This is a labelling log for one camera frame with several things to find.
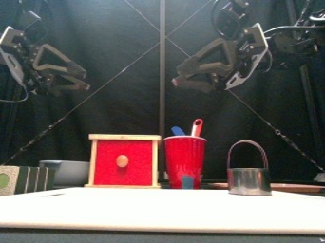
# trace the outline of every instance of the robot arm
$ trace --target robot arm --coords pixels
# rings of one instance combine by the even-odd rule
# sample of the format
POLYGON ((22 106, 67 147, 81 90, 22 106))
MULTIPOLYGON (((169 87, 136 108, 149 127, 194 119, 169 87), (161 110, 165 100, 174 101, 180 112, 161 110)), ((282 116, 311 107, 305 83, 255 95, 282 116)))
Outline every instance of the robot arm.
POLYGON ((37 44, 38 19, 30 12, 25 14, 32 19, 29 28, 21 31, 6 27, 0 38, 0 56, 14 80, 34 94, 58 96, 62 90, 88 90, 85 70, 52 46, 37 44))
POLYGON ((207 44, 176 67, 179 76, 172 84, 206 93, 227 90, 240 85, 262 65, 270 68, 289 69, 302 65, 317 53, 317 46, 323 46, 322 16, 325 10, 313 13, 306 20, 311 1, 303 8, 299 25, 278 27, 262 32, 255 24, 242 28, 247 3, 231 0, 220 10, 214 24, 220 38, 207 44))

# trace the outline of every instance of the metal bucket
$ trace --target metal bucket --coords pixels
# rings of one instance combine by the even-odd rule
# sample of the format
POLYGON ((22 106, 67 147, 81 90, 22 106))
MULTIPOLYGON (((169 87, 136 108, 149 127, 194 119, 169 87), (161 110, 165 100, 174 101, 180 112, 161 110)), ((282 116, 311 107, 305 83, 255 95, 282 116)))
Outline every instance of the metal bucket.
POLYGON ((271 195, 266 153, 262 147, 251 140, 240 140, 230 148, 227 159, 227 179, 230 194, 247 196, 271 195), (230 168, 231 151, 240 143, 248 143, 259 149, 262 153, 263 168, 230 168))

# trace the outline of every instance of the wooden box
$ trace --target wooden box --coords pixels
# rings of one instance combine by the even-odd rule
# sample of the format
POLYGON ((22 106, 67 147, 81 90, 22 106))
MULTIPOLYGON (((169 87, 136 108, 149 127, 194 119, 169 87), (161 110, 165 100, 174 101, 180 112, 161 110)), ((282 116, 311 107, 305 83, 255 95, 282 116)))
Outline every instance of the wooden box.
POLYGON ((89 134, 87 187, 159 188, 156 135, 89 134))

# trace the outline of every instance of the red plastic cup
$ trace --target red plastic cup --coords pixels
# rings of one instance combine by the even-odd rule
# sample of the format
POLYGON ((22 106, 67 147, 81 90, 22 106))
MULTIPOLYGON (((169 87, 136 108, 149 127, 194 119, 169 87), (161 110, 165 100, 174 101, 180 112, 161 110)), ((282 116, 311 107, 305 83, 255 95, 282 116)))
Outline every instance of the red plastic cup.
POLYGON ((172 136, 163 141, 169 187, 199 189, 207 141, 194 136, 172 136))

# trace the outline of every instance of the wooden knob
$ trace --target wooden knob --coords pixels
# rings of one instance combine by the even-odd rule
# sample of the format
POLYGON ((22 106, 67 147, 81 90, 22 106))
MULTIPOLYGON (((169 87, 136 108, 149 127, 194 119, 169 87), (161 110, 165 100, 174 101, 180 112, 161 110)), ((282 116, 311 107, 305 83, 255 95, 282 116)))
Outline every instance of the wooden knob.
POLYGON ((116 157, 116 166, 124 168, 128 165, 128 158, 124 155, 116 157))

